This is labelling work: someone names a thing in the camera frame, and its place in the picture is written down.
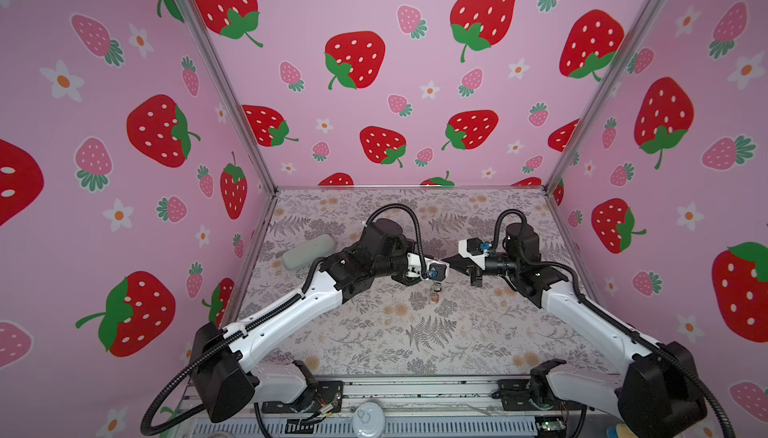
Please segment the keyring with strap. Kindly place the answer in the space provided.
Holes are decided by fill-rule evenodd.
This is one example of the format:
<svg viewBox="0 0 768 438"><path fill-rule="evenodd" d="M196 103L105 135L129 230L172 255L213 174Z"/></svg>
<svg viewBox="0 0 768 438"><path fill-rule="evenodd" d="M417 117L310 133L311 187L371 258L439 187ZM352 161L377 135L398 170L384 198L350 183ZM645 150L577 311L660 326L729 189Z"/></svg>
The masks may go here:
<svg viewBox="0 0 768 438"><path fill-rule="evenodd" d="M429 300L432 304L438 304L441 299L443 285L439 281L432 281L429 289Z"/></svg>

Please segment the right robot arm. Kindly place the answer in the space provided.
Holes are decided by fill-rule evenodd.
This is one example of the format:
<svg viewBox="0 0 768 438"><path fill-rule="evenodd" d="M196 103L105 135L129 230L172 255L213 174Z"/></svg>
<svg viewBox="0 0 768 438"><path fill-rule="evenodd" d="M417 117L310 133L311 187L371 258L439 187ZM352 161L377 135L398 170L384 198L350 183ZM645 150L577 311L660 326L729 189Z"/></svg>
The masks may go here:
<svg viewBox="0 0 768 438"><path fill-rule="evenodd" d="M462 240L447 258L451 270L479 287L499 277L518 295L569 325L592 344L618 375L590 375L553 360L531 372L533 401L577 402L621 419L638 437L676 437L709 413L721 433L735 430L724 407L699 378L691 352L677 342L661 343L591 301L569 266L544 261L539 237L516 209L503 211L493 239Z"/></svg>

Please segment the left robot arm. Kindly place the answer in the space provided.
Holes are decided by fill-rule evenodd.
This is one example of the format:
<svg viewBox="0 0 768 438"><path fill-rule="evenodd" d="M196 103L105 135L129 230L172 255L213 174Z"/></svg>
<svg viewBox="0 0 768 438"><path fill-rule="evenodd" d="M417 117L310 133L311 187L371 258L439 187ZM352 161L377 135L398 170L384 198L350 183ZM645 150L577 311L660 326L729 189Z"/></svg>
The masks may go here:
<svg viewBox="0 0 768 438"><path fill-rule="evenodd" d="M201 327L190 363L151 402L141 420L141 433L159 435L201 412L220 423L256 401L306 399L314 378L304 363L266 366L262 362L282 341L368 290L377 278L390 277L405 286L444 281L449 264L426 257L419 238L407 238L399 224L384 218L392 208L376 210L357 242L315 259L304 283L276 302L222 329L212 324ZM155 424L165 400L186 382L194 385L200 404Z"/></svg>

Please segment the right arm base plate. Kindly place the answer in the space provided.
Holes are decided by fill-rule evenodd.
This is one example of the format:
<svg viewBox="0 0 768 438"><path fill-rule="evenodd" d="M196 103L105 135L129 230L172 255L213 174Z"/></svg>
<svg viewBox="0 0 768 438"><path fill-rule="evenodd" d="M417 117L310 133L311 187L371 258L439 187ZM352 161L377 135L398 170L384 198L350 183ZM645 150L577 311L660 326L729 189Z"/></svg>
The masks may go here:
<svg viewBox="0 0 768 438"><path fill-rule="evenodd" d="M528 379L501 379L491 398L500 400L505 411L579 411L582 405L553 397L536 398Z"/></svg>

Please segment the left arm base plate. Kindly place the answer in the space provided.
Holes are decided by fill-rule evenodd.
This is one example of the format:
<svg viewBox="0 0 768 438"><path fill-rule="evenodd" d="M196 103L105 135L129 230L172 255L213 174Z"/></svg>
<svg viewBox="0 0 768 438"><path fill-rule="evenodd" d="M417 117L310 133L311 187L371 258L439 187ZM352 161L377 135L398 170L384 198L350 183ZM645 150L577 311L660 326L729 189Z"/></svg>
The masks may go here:
<svg viewBox="0 0 768 438"><path fill-rule="evenodd" d="M260 404L260 411L266 414L313 414L330 406L329 412L339 412L342 406L344 381L321 380L311 384L293 402L269 401Z"/></svg>

